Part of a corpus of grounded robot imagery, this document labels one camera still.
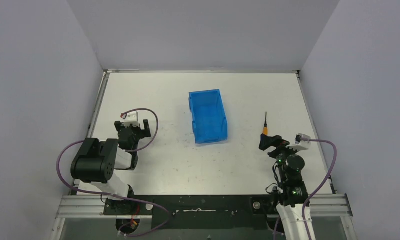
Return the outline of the orange black screwdriver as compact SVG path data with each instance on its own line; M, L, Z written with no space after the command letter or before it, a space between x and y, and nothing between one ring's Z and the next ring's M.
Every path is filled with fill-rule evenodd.
M267 128L267 112L265 112L265 119L264 119L264 124L263 124L262 133L263 133L264 135L267 135L267 134L268 134L268 128Z

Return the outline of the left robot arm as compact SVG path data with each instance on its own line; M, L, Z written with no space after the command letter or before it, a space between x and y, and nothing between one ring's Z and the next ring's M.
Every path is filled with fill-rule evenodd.
M113 197L118 195L130 198L134 195L130 185L114 173L115 170L133 171L138 163L138 143L151 137L148 120L142 120L143 128L137 120L115 121L114 127L118 138L99 141L97 138L86 138L74 157L71 176L83 183L97 187L107 196L105 205L109 210L123 214L135 212L138 203Z

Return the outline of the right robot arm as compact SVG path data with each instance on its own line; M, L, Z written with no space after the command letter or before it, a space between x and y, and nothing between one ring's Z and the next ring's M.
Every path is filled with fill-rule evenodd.
M301 175L305 160L298 155L300 151L310 149L310 142L304 140L305 135L298 134L294 143L281 136L260 135L259 149L274 150L267 155L275 160L272 172L276 181L270 193L273 197L273 208L279 214L276 221L282 223L284 235L288 240L314 240L312 220L310 216L310 199L305 182Z

